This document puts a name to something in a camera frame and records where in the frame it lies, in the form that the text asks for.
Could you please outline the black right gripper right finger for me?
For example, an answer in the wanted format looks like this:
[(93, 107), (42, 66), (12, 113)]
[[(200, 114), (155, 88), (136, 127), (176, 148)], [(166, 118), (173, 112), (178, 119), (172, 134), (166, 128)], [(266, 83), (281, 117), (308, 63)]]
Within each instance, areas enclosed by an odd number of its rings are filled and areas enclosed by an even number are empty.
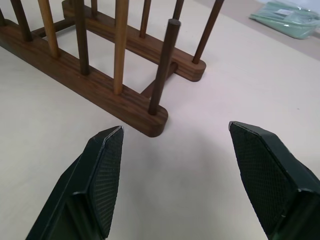
[(261, 127), (228, 126), (240, 177), (269, 240), (320, 238), (320, 180), (280, 138)]

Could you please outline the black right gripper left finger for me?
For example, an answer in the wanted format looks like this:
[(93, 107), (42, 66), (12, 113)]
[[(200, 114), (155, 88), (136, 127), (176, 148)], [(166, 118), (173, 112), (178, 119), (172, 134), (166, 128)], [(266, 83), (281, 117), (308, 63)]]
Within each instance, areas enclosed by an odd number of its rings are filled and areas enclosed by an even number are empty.
[(115, 210), (124, 129), (115, 126), (89, 139), (58, 179), (28, 240), (105, 240)]

